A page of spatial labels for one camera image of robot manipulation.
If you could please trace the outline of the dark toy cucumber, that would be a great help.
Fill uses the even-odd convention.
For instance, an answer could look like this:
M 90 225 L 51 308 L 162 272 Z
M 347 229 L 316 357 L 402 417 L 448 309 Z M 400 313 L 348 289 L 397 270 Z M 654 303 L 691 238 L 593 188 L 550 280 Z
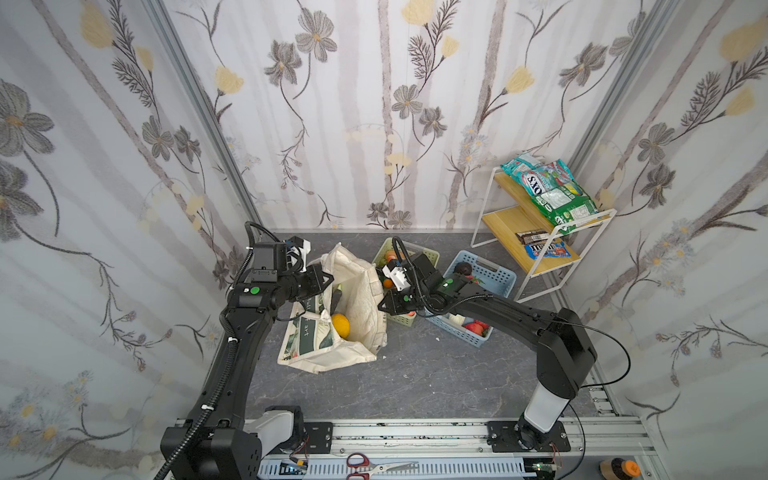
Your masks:
M 341 289 L 335 289 L 332 293 L 331 297 L 331 314 L 334 315 L 337 313 L 338 305 L 341 301 L 343 292 Z

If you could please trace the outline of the light green plastic basket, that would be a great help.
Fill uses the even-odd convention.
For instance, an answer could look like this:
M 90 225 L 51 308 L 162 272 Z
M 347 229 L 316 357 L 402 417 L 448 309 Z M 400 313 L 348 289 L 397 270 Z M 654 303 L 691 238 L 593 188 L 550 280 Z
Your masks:
M 407 241 L 402 242 L 401 252 L 397 253 L 396 248 L 393 246 L 393 238 L 386 238 L 374 257 L 374 265 L 379 272 L 378 275 L 381 282 L 384 282 L 386 279 L 384 274 L 380 272 L 384 266 L 388 265 L 391 261 L 399 261 L 405 259 L 405 254 L 402 252 L 402 250 L 406 250 L 412 259 L 415 259 L 419 254 L 425 255 L 434 267 L 437 266 L 440 258 L 438 251 Z M 385 319 L 389 323 L 395 323 L 405 327 L 412 327 L 416 319 L 416 314 L 413 312 L 404 315 L 385 314 Z

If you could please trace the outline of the cream canvas grocery bag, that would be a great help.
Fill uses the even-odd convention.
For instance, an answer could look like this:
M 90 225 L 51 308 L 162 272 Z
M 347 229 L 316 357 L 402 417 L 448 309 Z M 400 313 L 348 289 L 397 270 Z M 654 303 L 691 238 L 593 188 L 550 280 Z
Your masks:
M 377 359 L 388 343 L 375 266 L 342 244 L 312 263 L 333 275 L 320 294 L 293 304 L 277 363 L 318 374 Z

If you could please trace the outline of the light blue plastic basket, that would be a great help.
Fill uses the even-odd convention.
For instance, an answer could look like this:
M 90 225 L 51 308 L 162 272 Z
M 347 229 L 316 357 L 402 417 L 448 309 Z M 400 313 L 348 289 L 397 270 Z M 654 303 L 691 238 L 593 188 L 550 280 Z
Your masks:
M 466 250 L 461 250 L 443 271 L 443 277 L 454 273 L 460 263 L 467 263 L 471 269 L 473 282 L 480 287 L 502 297 L 507 298 L 515 285 L 517 275 L 512 271 Z M 446 331 L 447 333 L 464 340 L 465 342 L 480 348 L 493 333 L 490 326 L 484 327 L 480 334 L 468 328 L 475 320 L 465 317 L 462 323 L 451 320 L 446 316 L 425 316 L 425 319 Z

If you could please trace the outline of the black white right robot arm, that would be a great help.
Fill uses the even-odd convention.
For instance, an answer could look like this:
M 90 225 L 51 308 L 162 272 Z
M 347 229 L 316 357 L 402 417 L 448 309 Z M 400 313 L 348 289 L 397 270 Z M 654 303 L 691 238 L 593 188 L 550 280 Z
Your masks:
M 444 277 L 423 254 L 391 260 L 381 270 L 394 287 L 378 304 L 380 311 L 464 316 L 512 336 L 536 353 L 537 386 L 517 422 L 516 436 L 525 450 L 546 444 L 597 360 L 578 315 L 566 308 L 552 312 L 517 303 L 461 273 Z

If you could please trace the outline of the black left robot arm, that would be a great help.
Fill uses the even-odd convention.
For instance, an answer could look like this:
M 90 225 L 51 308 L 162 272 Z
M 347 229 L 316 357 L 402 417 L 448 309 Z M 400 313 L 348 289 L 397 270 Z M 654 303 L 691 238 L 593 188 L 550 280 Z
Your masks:
M 280 307 L 323 293 L 334 277 L 318 264 L 303 272 L 242 273 L 219 320 L 224 335 L 189 413 L 164 432 L 157 479 L 255 479 L 264 434 L 245 430 L 245 407 L 257 360 Z

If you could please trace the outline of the brown candy bag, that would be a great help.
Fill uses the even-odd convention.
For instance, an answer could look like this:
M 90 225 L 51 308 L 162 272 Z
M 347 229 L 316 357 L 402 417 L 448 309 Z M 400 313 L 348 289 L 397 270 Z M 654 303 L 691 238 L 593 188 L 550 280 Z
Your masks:
M 544 242 L 549 238 L 549 232 L 546 230 L 534 230 L 516 233 L 517 239 L 523 245 Z

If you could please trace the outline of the green snack bag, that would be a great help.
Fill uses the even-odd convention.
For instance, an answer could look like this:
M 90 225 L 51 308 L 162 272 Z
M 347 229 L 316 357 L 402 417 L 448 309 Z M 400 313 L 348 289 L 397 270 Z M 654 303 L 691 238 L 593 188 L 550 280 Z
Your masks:
M 567 235 L 581 221 L 599 212 L 592 198 L 576 182 L 562 160 L 543 162 L 523 153 L 501 165 L 501 170 L 520 185 L 539 213 Z

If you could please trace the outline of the dark brown toy fruit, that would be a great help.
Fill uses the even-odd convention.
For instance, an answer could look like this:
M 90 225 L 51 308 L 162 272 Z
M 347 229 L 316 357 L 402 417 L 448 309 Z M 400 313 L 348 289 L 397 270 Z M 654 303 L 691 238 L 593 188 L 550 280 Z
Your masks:
M 473 266 L 468 262 L 459 262 L 454 266 L 454 272 L 463 276 L 473 275 Z

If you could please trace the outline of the white metal wooden shelf rack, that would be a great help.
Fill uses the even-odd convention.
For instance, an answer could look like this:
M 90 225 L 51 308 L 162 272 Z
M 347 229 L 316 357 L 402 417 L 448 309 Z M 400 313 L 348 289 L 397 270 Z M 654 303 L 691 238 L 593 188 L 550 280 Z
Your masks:
M 506 192 L 513 204 L 491 211 L 488 204 L 496 188 Z M 515 301 L 524 303 L 561 290 L 616 215 L 616 210 L 607 209 L 575 221 L 552 224 L 523 187 L 495 167 L 490 173 L 470 246 L 477 248 L 498 242 L 504 247 L 525 273 L 514 296 Z M 550 245 L 567 236 L 563 231 L 566 227 L 573 234 L 586 230 L 591 237 L 581 249 L 565 245 L 568 253 L 565 257 L 548 257 L 546 250 Z

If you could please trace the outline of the red handled scissors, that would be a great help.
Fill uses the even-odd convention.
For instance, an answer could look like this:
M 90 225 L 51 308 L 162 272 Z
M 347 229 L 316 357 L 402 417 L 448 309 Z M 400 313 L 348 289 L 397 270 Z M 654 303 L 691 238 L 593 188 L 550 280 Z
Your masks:
M 417 462 L 375 463 L 371 461 L 365 454 L 360 452 L 354 452 L 347 456 L 346 466 L 350 469 L 350 472 L 346 476 L 347 480 L 351 480 L 351 479 L 369 480 L 374 475 L 385 474 L 390 472 L 400 472 L 400 471 L 417 468 L 418 463 Z

